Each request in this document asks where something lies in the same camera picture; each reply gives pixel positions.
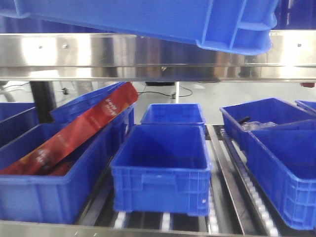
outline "blue plastic crate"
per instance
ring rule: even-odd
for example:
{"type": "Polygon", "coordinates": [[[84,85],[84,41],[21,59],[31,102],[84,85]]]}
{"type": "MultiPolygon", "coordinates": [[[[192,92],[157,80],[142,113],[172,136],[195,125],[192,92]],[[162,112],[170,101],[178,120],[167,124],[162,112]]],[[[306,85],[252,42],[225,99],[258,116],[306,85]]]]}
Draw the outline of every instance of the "blue plastic crate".
{"type": "Polygon", "coordinates": [[[101,89],[81,95],[76,99],[51,111],[50,114],[54,118],[55,122],[72,122],[79,115],[83,114],[85,111],[98,104],[101,100],[110,95],[123,84],[124,82],[115,83],[113,85],[109,85],[101,89]]]}
{"type": "Polygon", "coordinates": [[[306,120],[300,122],[292,122],[283,125],[267,127],[263,130],[316,130],[316,120],[306,120]]]}
{"type": "MultiPolygon", "coordinates": [[[[41,124],[0,148],[0,169],[17,161],[65,125],[41,124]]],[[[108,125],[67,159],[65,176],[0,175],[0,219],[72,224],[94,183],[113,155],[108,125]]]]}
{"type": "Polygon", "coordinates": [[[113,149],[115,152],[120,148],[121,144],[125,141],[127,134],[135,125],[134,107],[135,104],[132,104],[111,121],[111,124],[113,125],[113,149]]]}
{"type": "Polygon", "coordinates": [[[34,103],[0,103],[0,147],[38,123],[34,103]]]}
{"type": "Polygon", "coordinates": [[[276,98],[250,101],[243,104],[222,107],[220,110],[223,113],[224,127],[227,134],[246,153],[248,132],[244,131],[239,124],[239,121],[245,117],[250,117],[249,122],[258,121],[266,123],[271,121],[278,125],[316,119],[316,116],[305,110],[276,98]]]}
{"type": "Polygon", "coordinates": [[[137,125],[111,168],[116,211],[208,215],[211,163],[199,126],[137,125]]]}
{"type": "Polygon", "coordinates": [[[271,47],[278,0],[2,0],[0,15],[31,17],[255,55],[271,47]]]}
{"type": "Polygon", "coordinates": [[[151,104],[142,124],[199,125],[205,132],[205,118],[200,104],[151,104]]]}
{"type": "Polygon", "coordinates": [[[297,230],[316,226],[316,131],[250,133],[247,165],[284,222],[297,230]]]}
{"type": "Polygon", "coordinates": [[[297,106],[316,115],[315,101],[296,100],[295,103],[297,104],[297,106]]]}
{"type": "Polygon", "coordinates": [[[280,0],[275,14],[277,30],[316,28],[316,0],[280,0]]]}
{"type": "Polygon", "coordinates": [[[98,29],[44,21],[39,19],[16,19],[0,16],[0,34],[12,33],[99,33],[98,29]]]}

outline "black cable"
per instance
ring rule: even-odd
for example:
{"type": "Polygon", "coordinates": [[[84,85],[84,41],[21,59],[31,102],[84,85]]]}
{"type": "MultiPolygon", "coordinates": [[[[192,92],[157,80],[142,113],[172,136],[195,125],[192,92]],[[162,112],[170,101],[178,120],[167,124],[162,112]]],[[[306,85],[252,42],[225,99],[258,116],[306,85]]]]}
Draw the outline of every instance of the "black cable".
{"type": "Polygon", "coordinates": [[[190,89],[188,89],[188,88],[185,88],[185,87],[183,87],[183,86],[180,86],[181,88],[183,88],[183,89],[185,89],[185,90],[188,90],[189,92],[190,92],[190,94],[189,95],[181,95],[181,96],[179,96],[179,97],[188,97],[188,96],[190,96],[190,95],[193,95],[193,91],[192,90],[190,90],[190,89]]]}
{"type": "Polygon", "coordinates": [[[4,88],[4,89],[7,89],[7,88],[12,87],[12,86],[23,86],[23,85],[26,85],[26,84],[29,84],[29,82],[24,83],[24,84],[22,84],[22,85],[9,85],[9,86],[3,87],[3,88],[4,88]]]}
{"type": "Polygon", "coordinates": [[[165,96],[172,97],[172,95],[163,94],[163,93],[158,92],[158,91],[144,91],[144,92],[138,92],[139,95],[145,94],[145,93],[154,93],[154,94],[160,94],[160,95],[165,95],[165,96]]]}
{"type": "MultiPolygon", "coordinates": [[[[183,89],[185,89],[185,90],[188,90],[188,91],[190,92],[190,94],[189,94],[189,95],[181,95],[181,96],[179,96],[179,97],[188,97],[188,96],[190,96],[190,95],[193,95],[193,91],[192,91],[192,90],[190,90],[190,89],[188,89],[188,88],[185,88],[185,87],[183,87],[183,86],[180,86],[180,87],[183,88],[183,89]]],[[[158,92],[158,91],[144,91],[145,88],[143,89],[142,92],[138,92],[138,95],[142,95],[142,94],[144,94],[144,93],[154,93],[154,94],[160,94],[160,95],[164,95],[164,96],[168,96],[168,97],[173,97],[173,95],[164,94],[164,93],[161,93],[161,92],[158,92]]]]}

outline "metal frame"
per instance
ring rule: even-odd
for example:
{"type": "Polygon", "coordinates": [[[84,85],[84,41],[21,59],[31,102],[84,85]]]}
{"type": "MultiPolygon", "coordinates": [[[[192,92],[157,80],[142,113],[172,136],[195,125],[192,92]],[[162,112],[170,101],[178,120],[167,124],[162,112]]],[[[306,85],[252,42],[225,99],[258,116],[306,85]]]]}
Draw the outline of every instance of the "metal frame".
{"type": "Polygon", "coordinates": [[[315,81],[316,31],[244,56],[125,34],[0,35],[0,80],[315,81]]]}

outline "floor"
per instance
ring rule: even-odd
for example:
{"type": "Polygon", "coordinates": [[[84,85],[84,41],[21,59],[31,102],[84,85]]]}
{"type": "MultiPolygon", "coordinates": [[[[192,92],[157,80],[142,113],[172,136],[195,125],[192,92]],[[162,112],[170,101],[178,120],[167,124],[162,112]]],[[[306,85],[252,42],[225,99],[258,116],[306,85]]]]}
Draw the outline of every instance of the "floor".
{"type": "MultiPolygon", "coordinates": [[[[108,85],[100,82],[53,82],[55,100],[58,106],[71,101],[78,95],[90,90],[108,85]],[[64,95],[62,88],[67,88],[69,94],[64,95]]],[[[171,95],[175,92],[174,86],[146,86],[144,82],[134,82],[133,85],[139,92],[160,92],[171,95]]],[[[301,87],[299,83],[259,83],[259,82],[219,82],[198,83],[181,82],[180,95],[186,96],[192,91],[192,95],[180,97],[180,103],[200,103],[202,111],[209,124],[223,124],[219,111],[221,106],[243,103],[251,100],[277,97],[294,103],[296,99],[316,101],[316,88],[301,87]]],[[[30,84],[24,81],[9,81],[5,90],[13,96],[17,102],[32,102],[33,97],[30,84]]],[[[151,103],[174,103],[170,96],[157,93],[143,93],[139,96],[135,108],[135,122],[139,123],[146,108],[151,103]]],[[[0,94],[0,102],[6,102],[6,97],[0,94]]]]}

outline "stainless steel shelf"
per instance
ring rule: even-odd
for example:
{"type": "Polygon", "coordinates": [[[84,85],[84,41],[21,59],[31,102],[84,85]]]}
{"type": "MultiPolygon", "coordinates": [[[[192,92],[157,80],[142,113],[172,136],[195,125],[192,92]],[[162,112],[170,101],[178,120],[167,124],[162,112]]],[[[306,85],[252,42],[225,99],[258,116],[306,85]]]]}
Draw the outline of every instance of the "stainless steel shelf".
{"type": "Polygon", "coordinates": [[[316,81],[316,31],[244,56],[126,34],[1,34],[0,80],[316,81]]]}
{"type": "Polygon", "coordinates": [[[1,237],[238,237],[316,236],[287,227],[248,172],[243,153],[220,125],[207,126],[212,157],[207,217],[113,211],[113,181],[106,167],[74,225],[0,221],[1,237]]]}

